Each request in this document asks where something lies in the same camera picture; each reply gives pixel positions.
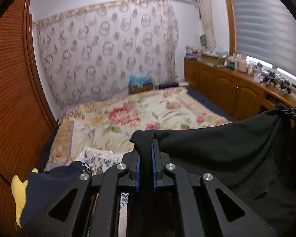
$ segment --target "wall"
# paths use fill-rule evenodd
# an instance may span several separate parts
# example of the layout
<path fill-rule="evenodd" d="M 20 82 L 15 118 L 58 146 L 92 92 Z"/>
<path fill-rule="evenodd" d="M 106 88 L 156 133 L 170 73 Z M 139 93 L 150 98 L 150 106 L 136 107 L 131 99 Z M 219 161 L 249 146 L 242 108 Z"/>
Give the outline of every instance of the wall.
<path fill-rule="evenodd" d="M 62 11 L 106 1 L 111 0 L 31 0 L 30 13 L 33 15 L 33 21 L 37 21 Z M 202 24 L 199 21 L 198 8 L 196 8 L 193 4 L 185 2 L 171 0 L 170 3 L 174 8 L 179 22 L 179 42 L 175 53 L 175 59 L 176 72 L 179 78 L 182 79 L 184 74 L 183 60 L 185 56 L 185 45 L 199 46 L 200 35 L 202 35 L 204 31 Z M 53 115 L 57 119 L 62 111 L 60 111 L 58 106 L 55 104 L 48 88 L 45 75 L 43 74 L 43 69 L 39 59 L 37 34 L 35 31 L 33 32 L 33 39 L 36 63 L 42 86 Z"/>
<path fill-rule="evenodd" d="M 217 46 L 223 45 L 229 51 L 229 22 L 226 0 L 211 0 L 213 26 Z"/>

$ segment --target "window blind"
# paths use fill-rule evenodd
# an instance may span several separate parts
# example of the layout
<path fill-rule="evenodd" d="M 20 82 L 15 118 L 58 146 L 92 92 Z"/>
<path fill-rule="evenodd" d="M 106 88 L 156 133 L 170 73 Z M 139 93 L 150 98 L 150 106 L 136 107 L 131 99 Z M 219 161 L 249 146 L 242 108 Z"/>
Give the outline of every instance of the window blind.
<path fill-rule="evenodd" d="M 296 20 L 280 0 L 232 0 L 237 52 L 296 76 Z"/>

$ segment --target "wardrobe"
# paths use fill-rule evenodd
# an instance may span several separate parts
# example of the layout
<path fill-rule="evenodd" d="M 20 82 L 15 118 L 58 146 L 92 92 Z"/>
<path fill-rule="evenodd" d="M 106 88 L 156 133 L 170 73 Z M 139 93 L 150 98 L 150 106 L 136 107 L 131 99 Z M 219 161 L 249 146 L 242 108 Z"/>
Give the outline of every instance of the wardrobe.
<path fill-rule="evenodd" d="M 12 236 L 12 177 L 26 180 L 55 124 L 35 64 L 29 3 L 15 0 L 0 19 L 0 222 Z"/>

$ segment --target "metal screw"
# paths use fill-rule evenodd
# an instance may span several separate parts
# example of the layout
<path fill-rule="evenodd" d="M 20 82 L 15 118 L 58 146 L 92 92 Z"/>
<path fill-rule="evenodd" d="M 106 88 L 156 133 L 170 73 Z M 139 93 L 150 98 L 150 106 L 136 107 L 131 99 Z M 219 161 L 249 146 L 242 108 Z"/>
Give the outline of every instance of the metal screw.
<path fill-rule="evenodd" d="M 87 174 L 87 173 L 83 173 L 83 174 L 81 174 L 81 175 L 79 176 L 80 180 L 82 180 L 82 181 L 86 181 L 86 180 L 88 180 L 89 177 L 90 177 L 90 175 Z"/>
<path fill-rule="evenodd" d="M 126 164 L 124 164 L 124 163 L 120 163 L 120 164 L 117 164 L 117 169 L 119 169 L 119 170 L 124 170 L 126 167 L 127 167 L 127 165 Z"/>
<path fill-rule="evenodd" d="M 213 180 L 213 175 L 210 174 L 210 173 L 206 173 L 203 175 L 203 178 L 206 180 L 206 181 L 211 181 Z"/>
<path fill-rule="evenodd" d="M 166 169 L 168 169 L 168 170 L 174 170 L 175 169 L 175 164 L 173 164 L 173 163 L 167 164 L 166 165 Z"/>

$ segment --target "patterned curtain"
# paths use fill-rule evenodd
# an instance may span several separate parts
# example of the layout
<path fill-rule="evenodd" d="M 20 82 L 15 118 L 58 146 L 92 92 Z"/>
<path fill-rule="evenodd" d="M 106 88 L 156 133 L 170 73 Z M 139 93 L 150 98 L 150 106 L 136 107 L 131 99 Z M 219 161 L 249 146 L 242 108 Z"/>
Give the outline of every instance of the patterned curtain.
<path fill-rule="evenodd" d="M 130 75 L 176 78 L 178 21 L 168 0 L 123 0 L 35 23 L 41 62 L 60 109 L 128 94 Z"/>
<path fill-rule="evenodd" d="M 206 34 L 207 49 L 212 52 L 216 48 L 216 38 L 213 28 L 211 0 L 197 0 L 202 14 L 202 22 Z"/>

